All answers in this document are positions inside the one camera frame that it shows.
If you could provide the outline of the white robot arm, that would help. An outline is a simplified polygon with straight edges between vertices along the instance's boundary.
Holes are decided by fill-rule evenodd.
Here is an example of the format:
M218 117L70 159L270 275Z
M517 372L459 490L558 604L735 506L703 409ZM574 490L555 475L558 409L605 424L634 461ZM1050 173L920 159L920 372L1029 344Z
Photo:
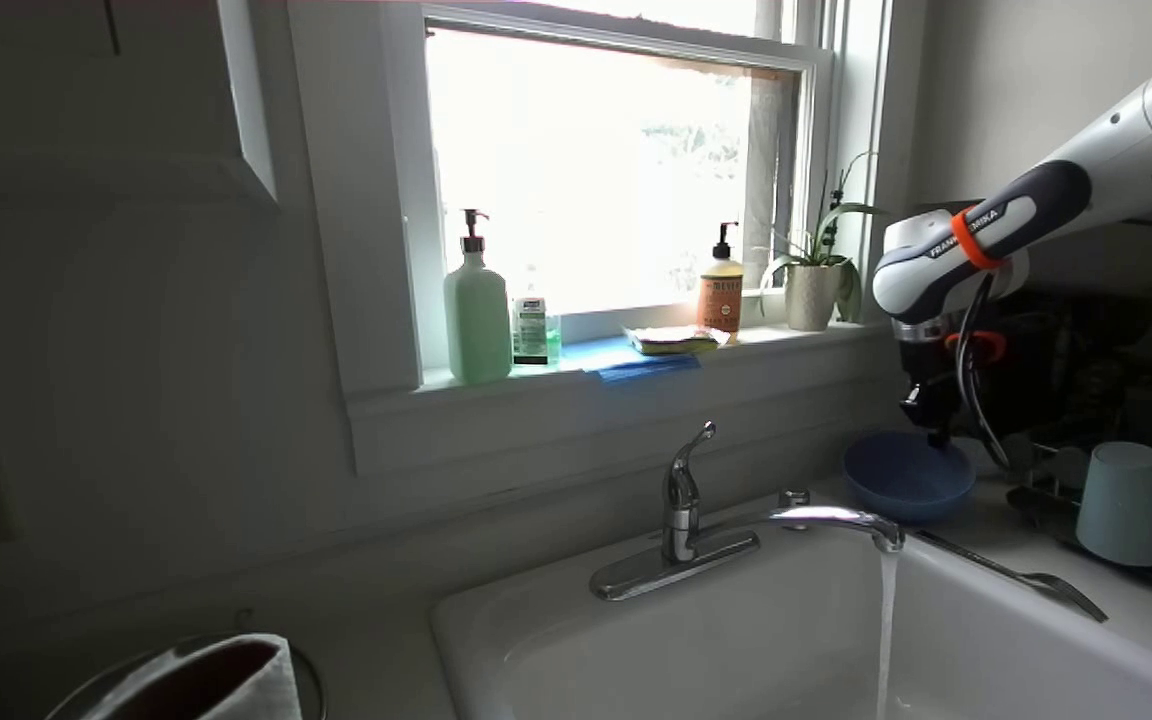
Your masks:
M952 336L980 295L1029 279L1029 248L1152 212L1152 75L1001 191L885 229L872 299L908 372L904 412L942 431L961 417Z

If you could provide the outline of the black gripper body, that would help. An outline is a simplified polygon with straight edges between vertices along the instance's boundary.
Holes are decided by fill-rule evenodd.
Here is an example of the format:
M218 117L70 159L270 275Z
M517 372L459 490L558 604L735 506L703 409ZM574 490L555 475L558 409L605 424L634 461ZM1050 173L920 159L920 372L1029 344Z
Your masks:
M904 344L898 363L908 372L908 392L898 399L904 417L933 431L970 431L980 424L980 348L964 331L933 344Z

